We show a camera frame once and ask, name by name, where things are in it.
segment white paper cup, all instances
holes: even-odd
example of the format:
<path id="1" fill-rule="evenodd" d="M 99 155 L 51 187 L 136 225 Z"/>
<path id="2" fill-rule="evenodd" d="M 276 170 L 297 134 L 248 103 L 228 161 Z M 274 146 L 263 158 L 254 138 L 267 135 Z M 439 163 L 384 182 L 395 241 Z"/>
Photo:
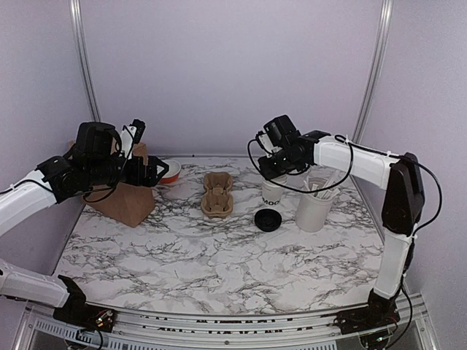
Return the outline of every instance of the white paper cup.
<path id="1" fill-rule="evenodd" d="M 272 181 L 277 182 L 278 184 L 287 184 L 287 175 L 282 175 Z M 268 180 L 263 180 L 263 202 L 269 206 L 276 206 L 280 202 L 280 198 L 284 192 L 284 188 L 269 182 Z"/>
<path id="2" fill-rule="evenodd" d="M 313 184 L 317 184 L 318 188 L 322 188 L 325 183 L 326 180 L 320 178 L 312 178 L 309 180 L 310 187 L 312 187 Z M 297 226 L 306 232 L 317 232 L 321 230 L 335 198 L 336 196 L 329 199 L 321 199 L 312 194 L 301 195 L 295 215 Z"/>

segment table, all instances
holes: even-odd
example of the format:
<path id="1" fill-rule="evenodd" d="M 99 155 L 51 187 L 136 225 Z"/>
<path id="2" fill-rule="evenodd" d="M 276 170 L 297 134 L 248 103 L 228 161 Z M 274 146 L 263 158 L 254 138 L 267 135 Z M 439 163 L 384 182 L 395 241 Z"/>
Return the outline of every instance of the table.
<path id="1" fill-rule="evenodd" d="M 88 301 L 179 314 L 289 314 L 364 303 L 382 256 L 376 227 L 350 179 L 340 187 L 325 227 L 295 224 L 300 194 L 285 191 L 275 209 L 281 227 L 259 231 L 265 207 L 260 175 L 247 158 L 177 158 L 180 178 L 154 188 L 156 208 L 130 228 L 86 207 L 57 273 L 72 277 Z M 201 213 L 203 177 L 233 176 L 227 219 Z M 331 169 L 314 167 L 311 176 Z M 300 186 L 294 176 L 289 183 Z"/>

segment white wall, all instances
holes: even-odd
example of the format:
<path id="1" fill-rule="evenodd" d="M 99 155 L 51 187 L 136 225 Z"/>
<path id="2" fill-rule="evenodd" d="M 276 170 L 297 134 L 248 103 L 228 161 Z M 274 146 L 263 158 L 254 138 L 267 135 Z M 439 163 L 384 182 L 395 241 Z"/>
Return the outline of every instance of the white wall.
<path id="1" fill-rule="evenodd" d="M 244 155 L 265 123 L 352 134 L 381 1 L 82 1 L 103 121 L 156 154 Z"/>
<path id="2" fill-rule="evenodd" d="M 61 155 L 90 119 L 69 2 L 0 2 L 0 189 Z M 80 201 L 39 212 L 0 238 L 0 257 L 52 273 Z M 0 299 L 0 349 L 11 349 L 24 303 Z"/>
<path id="3" fill-rule="evenodd" d="M 467 349 L 467 2 L 395 1 L 363 144 L 418 155 L 444 191 L 439 220 L 420 231 L 409 286 L 421 290 L 442 350 Z M 422 220 L 437 207 L 424 176 Z M 378 212 L 383 193 L 362 184 Z"/>

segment gray vein pattern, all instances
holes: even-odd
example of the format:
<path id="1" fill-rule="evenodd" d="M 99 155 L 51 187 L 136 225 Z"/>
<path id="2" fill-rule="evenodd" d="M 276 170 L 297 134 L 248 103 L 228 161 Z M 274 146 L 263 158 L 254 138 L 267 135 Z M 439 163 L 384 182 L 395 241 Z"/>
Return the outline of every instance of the gray vein pattern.
<path id="1" fill-rule="evenodd" d="M 374 285 L 382 242 L 353 183 L 347 180 L 325 227 L 295 224 L 300 194 L 286 190 L 274 208 L 281 227 L 253 223 L 263 204 L 261 178 L 247 158 L 178 158 L 180 179 L 154 188 L 156 209 L 130 228 L 86 207 L 59 261 L 88 301 L 182 314 L 283 314 L 363 303 Z M 233 213 L 201 212 L 203 177 L 233 176 Z M 328 177 L 331 169 L 313 168 Z M 301 186 L 303 177 L 289 176 Z"/>

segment marble surface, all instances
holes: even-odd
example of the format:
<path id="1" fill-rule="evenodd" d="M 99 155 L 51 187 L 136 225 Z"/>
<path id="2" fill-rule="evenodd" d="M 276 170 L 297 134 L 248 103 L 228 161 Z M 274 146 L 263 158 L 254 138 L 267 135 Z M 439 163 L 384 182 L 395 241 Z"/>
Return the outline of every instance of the marble surface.
<path id="1" fill-rule="evenodd" d="M 382 242 L 353 183 L 341 186 L 325 227 L 299 230 L 300 194 L 285 191 L 274 208 L 282 226 L 259 231 L 266 206 L 247 158 L 179 158 L 180 179 L 154 189 L 155 211 L 129 228 L 86 207 L 56 272 L 72 277 L 88 300 L 182 314 L 272 314 L 363 303 L 373 287 Z M 233 176 L 233 214 L 201 213 L 203 176 Z M 327 177 L 331 169 L 313 168 Z M 300 184 L 298 176 L 289 183 Z"/>

